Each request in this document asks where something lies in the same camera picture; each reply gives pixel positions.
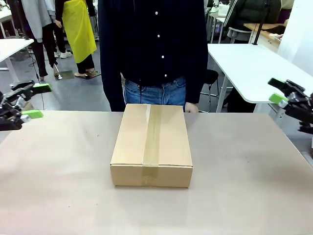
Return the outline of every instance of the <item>black chair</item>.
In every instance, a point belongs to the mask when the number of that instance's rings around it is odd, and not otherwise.
[[[201,92],[201,94],[204,94],[204,95],[208,95],[209,96],[209,111],[208,113],[211,111],[211,98],[212,97],[218,97],[219,96],[219,81],[218,81],[218,78],[219,78],[219,73],[216,72],[215,70],[206,70],[206,78],[205,78],[205,81],[203,84],[207,84],[209,86],[209,93],[203,93]],[[212,85],[217,82],[217,94],[211,94],[211,88],[212,88]]]

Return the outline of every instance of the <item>jeans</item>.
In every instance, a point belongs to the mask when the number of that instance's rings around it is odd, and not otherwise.
[[[152,87],[141,87],[126,80],[125,102],[130,104],[164,104],[185,106],[186,79],[180,77],[173,82]]]

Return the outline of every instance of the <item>yellow apron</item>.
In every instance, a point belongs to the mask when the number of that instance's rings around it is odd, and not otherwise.
[[[62,20],[75,62],[81,63],[97,50],[86,0],[66,1]]]

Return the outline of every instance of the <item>hand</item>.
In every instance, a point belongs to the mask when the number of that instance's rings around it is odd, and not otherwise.
[[[195,113],[199,112],[199,109],[198,109],[196,104],[192,104],[192,103],[186,102],[185,112],[186,113],[193,113],[193,114],[195,114]]]
[[[59,28],[62,28],[62,23],[60,21],[55,21],[55,24],[59,27]]]

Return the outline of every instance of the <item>cardboard box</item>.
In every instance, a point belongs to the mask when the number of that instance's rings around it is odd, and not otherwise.
[[[192,170],[182,106],[128,104],[111,160],[113,184],[188,188]]]

